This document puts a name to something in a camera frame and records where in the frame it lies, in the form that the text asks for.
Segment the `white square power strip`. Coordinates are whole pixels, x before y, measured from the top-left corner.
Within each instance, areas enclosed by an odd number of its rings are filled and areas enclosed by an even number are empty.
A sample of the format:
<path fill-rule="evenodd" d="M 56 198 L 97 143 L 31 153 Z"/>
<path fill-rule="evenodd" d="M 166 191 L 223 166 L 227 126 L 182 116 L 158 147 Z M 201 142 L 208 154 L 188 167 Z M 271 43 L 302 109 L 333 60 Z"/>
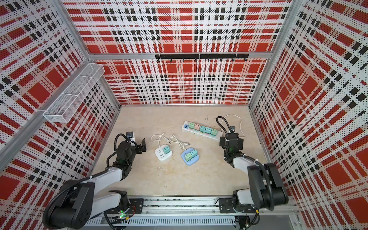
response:
<path fill-rule="evenodd" d="M 161 162 L 163 162 L 163 161 L 165 161 L 165 160 L 167 160 L 167 159 L 171 158 L 171 157 L 172 157 L 172 154 L 173 154 L 172 150 L 171 150 L 171 152 L 170 152 L 170 153 L 168 153 L 168 154 L 164 154 L 164 152 L 163 152 L 163 147 L 165 147 L 165 146 L 167 146 L 167 145 L 162 145 L 162 146 L 158 147 L 158 148 L 155 150 L 155 155 L 156 155 L 156 157 L 158 158 L 158 160 L 159 160 L 159 161 L 161 161 Z"/>

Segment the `blue square power strip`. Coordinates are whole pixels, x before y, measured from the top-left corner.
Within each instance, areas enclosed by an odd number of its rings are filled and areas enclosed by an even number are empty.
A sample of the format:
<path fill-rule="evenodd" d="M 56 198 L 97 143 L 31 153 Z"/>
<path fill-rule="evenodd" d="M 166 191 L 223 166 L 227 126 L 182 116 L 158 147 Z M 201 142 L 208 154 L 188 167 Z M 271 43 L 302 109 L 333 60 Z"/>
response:
<path fill-rule="evenodd" d="M 181 158 L 186 165 L 191 166 L 199 160 L 198 151 L 194 148 L 188 148 L 181 153 Z"/>

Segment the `long white power strip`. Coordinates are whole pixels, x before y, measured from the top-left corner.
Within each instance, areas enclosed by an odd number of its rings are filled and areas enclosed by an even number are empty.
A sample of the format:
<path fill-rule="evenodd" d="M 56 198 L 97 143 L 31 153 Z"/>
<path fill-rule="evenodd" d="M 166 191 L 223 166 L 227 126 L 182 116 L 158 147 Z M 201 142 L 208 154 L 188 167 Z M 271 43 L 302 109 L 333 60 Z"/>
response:
<path fill-rule="evenodd" d="M 207 127 L 198 123 L 185 121 L 181 126 L 182 131 L 188 132 L 203 138 L 211 139 L 219 142 L 220 137 L 222 137 L 223 132 Z"/>

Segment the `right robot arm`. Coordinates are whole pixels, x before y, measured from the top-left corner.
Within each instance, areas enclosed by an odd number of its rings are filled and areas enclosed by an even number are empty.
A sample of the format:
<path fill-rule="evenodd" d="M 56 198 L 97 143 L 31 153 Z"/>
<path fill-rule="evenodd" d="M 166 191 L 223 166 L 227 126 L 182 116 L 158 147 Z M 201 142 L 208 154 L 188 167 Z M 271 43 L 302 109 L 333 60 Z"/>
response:
<path fill-rule="evenodd" d="M 261 163 L 242 153 L 243 139 L 226 118 L 218 116 L 216 122 L 225 131 L 225 136 L 219 139 L 219 145 L 224 150 L 224 160 L 248 175 L 249 188 L 235 190 L 232 194 L 234 211 L 246 212 L 250 208 L 273 211 L 276 206 L 287 204 L 288 194 L 275 164 Z"/>

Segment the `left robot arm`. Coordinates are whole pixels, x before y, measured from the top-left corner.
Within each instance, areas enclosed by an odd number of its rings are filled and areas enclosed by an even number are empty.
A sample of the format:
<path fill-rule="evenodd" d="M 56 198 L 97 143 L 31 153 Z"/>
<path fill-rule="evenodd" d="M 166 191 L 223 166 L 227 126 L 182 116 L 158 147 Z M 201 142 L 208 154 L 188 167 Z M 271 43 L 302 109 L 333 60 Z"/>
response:
<path fill-rule="evenodd" d="M 140 214 L 143 199 L 129 200 L 126 191 L 110 190 L 106 195 L 101 195 L 101 191 L 126 179 L 136 155 L 146 150 L 146 141 L 142 140 L 141 144 L 137 144 L 133 132 L 118 134 L 114 140 L 114 152 L 106 160 L 109 162 L 116 156 L 114 163 L 107 164 L 100 173 L 80 180 L 66 181 L 44 211 L 44 226 L 51 230 L 80 229 L 100 214 L 107 217 L 109 213 L 115 212 L 118 214 L 115 221 L 106 220 L 115 229 L 114 225 L 119 220 L 128 220 L 135 214 Z"/>

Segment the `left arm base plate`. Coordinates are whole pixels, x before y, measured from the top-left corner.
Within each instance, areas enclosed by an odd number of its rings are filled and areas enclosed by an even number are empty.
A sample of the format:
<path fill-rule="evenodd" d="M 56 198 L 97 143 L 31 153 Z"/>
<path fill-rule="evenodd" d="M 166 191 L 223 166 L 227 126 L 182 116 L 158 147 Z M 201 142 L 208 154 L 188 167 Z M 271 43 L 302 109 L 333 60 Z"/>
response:
<path fill-rule="evenodd" d="M 122 206 L 108 209 L 107 214 L 119 214 L 127 216 L 132 214 L 141 214 L 143 209 L 144 199 L 142 198 L 131 198 L 128 202 Z"/>

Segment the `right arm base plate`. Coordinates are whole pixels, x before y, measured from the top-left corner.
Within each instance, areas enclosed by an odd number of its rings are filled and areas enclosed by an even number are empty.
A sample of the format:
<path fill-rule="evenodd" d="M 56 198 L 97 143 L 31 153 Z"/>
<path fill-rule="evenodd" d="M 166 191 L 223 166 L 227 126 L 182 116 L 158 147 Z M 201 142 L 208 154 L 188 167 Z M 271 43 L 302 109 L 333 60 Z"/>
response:
<path fill-rule="evenodd" d="M 251 204 L 240 204 L 235 198 L 225 197 L 218 198 L 216 203 L 219 207 L 220 213 L 230 214 L 230 213 L 256 213 L 256 209 Z"/>

